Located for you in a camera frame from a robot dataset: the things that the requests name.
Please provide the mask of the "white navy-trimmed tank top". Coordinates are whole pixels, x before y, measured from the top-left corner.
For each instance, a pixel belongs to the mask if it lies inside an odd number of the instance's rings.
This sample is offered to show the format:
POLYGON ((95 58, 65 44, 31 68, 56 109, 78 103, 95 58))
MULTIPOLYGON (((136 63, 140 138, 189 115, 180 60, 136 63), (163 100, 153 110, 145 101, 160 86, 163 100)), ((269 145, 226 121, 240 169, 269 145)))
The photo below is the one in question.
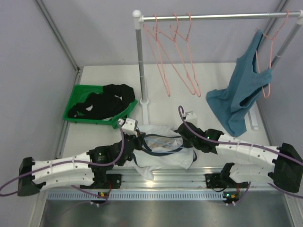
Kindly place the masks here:
POLYGON ((189 169, 197 160, 193 148, 186 148, 183 139, 173 127, 143 125, 139 131, 146 133, 140 150, 134 150, 133 159, 126 163, 145 180, 153 180, 158 169, 189 169))

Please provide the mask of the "blue hanger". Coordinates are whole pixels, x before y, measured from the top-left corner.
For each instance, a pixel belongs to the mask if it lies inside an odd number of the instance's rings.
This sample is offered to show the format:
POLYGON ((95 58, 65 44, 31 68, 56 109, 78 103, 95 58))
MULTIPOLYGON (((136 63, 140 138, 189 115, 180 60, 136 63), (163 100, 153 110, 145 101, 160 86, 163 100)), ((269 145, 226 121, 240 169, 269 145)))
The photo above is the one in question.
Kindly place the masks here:
POLYGON ((145 139, 143 151, 153 156, 167 156, 175 154, 184 149, 184 146, 173 141, 161 141, 156 139, 145 139))

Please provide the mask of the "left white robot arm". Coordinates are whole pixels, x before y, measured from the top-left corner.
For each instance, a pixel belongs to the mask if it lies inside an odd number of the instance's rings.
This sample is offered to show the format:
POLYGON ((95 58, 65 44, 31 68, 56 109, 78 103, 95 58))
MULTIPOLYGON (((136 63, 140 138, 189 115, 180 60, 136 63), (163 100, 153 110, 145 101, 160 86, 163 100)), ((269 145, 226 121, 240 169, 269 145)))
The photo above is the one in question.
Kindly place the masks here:
POLYGON ((124 134, 120 142, 99 146, 68 158, 37 161, 23 159, 19 167, 17 195, 31 196, 51 188, 80 186, 84 189, 101 188, 107 183, 107 171, 123 166, 134 158, 134 151, 143 145, 144 132, 124 134))

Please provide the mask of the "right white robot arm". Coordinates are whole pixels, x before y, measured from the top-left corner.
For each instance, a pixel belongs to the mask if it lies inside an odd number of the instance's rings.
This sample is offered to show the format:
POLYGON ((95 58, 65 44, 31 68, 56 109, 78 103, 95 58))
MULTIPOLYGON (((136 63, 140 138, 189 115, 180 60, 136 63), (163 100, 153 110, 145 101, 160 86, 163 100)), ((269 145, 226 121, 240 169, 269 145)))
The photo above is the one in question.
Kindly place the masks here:
POLYGON ((225 187, 251 182, 273 184, 290 193, 300 190, 303 160, 290 144, 250 144, 219 130, 203 131, 190 122, 181 124, 177 132, 185 145, 226 160, 219 177, 225 187))

